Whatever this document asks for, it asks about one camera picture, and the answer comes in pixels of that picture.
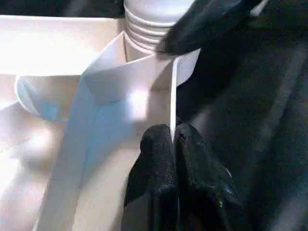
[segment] gloved hand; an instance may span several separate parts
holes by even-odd
[[[250,231],[228,170],[201,135],[177,126],[149,128],[128,177],[122,231]]]
[[[195,0],[158,49],[178,55],[201,48],[248,18],[262,0]]]

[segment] white tray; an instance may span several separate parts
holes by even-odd
[[[1,231],[32,230],[65,127],[22,108],[16,75],[80,75],[122,28],[113,19],[0,15]]]
[[[121,25],[121,20],[112,19],[0,18],[0,29],[7,33],[0,34],[1,46],[5,54],[18,57],[10,55],[0,73],[37,78],[82,73],[64,134],[63,124],[45,122],[50,130],[60,127],[55,136],[63,139],[34,230],[120,231],[126,179],[139,155],[142,134],[161,123],[169,124],[174,133],[176,86],[192,74],[199,51],[175,59],[150,54],[125,39]],[[46,49],[37,51],[38,47]],[[23,113],[42,121],[26,110]],[[39,203],[16,211],[33,209],[35,217],[47,181],[48,177],[38,182]],[[26,197],[21,200],[29,203]]]

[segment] black fabric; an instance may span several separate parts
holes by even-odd
[[[307,0],[270,0],[258,19],[250,24],[257,28],[307,30],[307,22]]]
[[[177,116],[231,172],[253,230],[308,230],[307,31],[243,27],[203,48]]]
[[[0,14],[124,17],[124,0],[1,0]]]
[[[251,230],[228,170],[189,124],[175,135],[181,230]]]
[[[173,231],[178,222],[178,187],[175,157],[167,125],[149,128],[140,144],[140,156],[132,168],[124,202],[122,231],[133,230],[141,217],[136,212],[147,206],[146,230]],[[134,203],[142,197],[142,203]]]

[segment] black rubber glove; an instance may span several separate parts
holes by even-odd
[[[197,130],[177,126],[174,145],[181,230],[250,231],[230,173]]]
[[[128,177],[121,230],[175,231],[179,198],[169,127],[149,128],[140,150]]]
[[[173,26],[158,49],[184,54],[210,44],[213,40],[248,18],[262,0],[196,0]]]

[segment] white container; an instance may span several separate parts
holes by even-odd
[[[125,0],[127,33],[138,46],[155,51],[160,40],[188,11],[193,0]]]
[[[122,30],[122,20],[0,15],[1,231],[32,230],[65,128],[21,106],[16,75],[80,75]]]

